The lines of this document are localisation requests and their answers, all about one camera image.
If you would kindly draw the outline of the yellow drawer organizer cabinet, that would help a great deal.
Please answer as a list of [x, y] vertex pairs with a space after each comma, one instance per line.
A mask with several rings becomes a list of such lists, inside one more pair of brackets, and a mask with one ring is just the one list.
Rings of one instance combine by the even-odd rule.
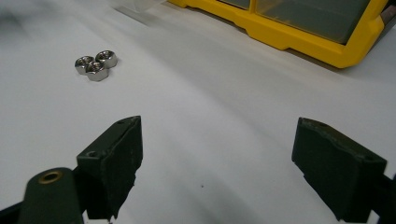
[[359, 63], [385, 31], [393, 0], [168, 0], [234, 23], [276, 49], [337, 68]]

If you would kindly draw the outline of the silver hex nut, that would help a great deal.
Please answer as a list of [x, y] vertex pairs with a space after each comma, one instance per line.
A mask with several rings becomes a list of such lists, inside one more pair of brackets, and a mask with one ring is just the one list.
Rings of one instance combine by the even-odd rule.
[[108, 77], [108, 70], [101, 62], [91, 62], [86, 66], [86, 76], [90, 81], [102, 81]]
[[75, 61], [75, 68], [80, 75], [86, 74], [86, 67], [89, 63], [93, 62], [92, 56], [82, 56]]
[[117, 65], [118, 57], [114, 51], [103, 50], [96, 54], [95, 60], [102, 63], [105, 68], [112, 68]]

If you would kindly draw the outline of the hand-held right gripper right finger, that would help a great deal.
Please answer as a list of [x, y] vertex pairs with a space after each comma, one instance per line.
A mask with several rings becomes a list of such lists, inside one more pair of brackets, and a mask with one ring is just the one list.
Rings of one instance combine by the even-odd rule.
[[371, 212], [388, 221], [387, 161], [333, 127], [300, 118], [291, 160], [338, 220], [365, 223]]

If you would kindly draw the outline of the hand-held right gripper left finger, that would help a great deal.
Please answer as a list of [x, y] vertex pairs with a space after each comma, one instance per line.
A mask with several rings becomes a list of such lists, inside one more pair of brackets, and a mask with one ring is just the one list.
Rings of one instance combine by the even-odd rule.
[[88, 218], [110, 220], [118, 216], [142, 160], [139, 116], [116, 121], [77, 155], [78, 195]]

